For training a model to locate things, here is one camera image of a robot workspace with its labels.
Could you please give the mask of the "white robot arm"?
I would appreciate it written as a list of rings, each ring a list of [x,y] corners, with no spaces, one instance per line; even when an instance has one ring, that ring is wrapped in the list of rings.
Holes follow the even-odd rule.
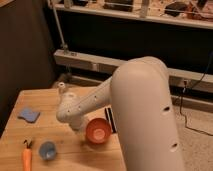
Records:
[[[56,118],[74,130],[109,105],[127,171],[185,171],[166,65],[156,57],[124,62],[83,97],[61,91]]]

